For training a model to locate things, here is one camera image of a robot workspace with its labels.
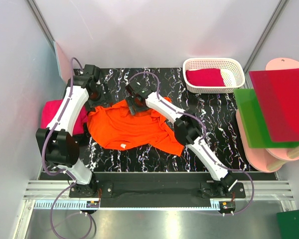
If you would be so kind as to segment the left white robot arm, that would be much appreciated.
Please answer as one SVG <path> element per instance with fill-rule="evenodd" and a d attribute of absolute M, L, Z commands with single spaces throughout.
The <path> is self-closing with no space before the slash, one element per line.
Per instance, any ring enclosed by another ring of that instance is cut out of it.
<path fill-rule="evenodd" d="M 95 111 L 96 106 L 111 104 L 108 85 L 100 78 L 101 69 L 86 64 L 79 75 L 68 80 L 64 99 L 46 128 L 39 128 L 36 140 L 42 166 L 53 164 L 58 173 L 68 175 L 74 192 L 93 197 L 98 191 L 97 179 L 79 158 L 80 146 L 74 138 L 74 126 L 82 109 Z"/>

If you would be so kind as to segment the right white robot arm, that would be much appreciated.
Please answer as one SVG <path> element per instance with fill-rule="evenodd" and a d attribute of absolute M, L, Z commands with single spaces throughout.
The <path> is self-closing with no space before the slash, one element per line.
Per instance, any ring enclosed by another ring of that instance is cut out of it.
<path fill-rule="evenodd" d="M 132 115 L 151 109 L 164 116 L 173 124 L 177 142 L 194 152 L 207 168 L 218 195 L 225 198 L 234 192 L 237 179 L 205 142 L 206 128 L 194 114 L 176 107 L 139 80 L 129 80 L 126 90 L 130 94 L 126 101 Z"/>

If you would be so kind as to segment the orange t shirt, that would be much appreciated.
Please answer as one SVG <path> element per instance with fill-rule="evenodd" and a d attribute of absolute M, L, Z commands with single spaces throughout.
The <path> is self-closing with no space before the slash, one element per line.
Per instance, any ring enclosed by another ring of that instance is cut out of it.
<path fill-rule="evenodd" d="M 166 124 L 166 117 L 153 109 L 132 115 L 125 100 L 108 108 L 95 107 L 95 111 L 88 114 L 87 128 L 105 149 L 128 150 L 149 144 L 181 156 L 184 148 Z"/>

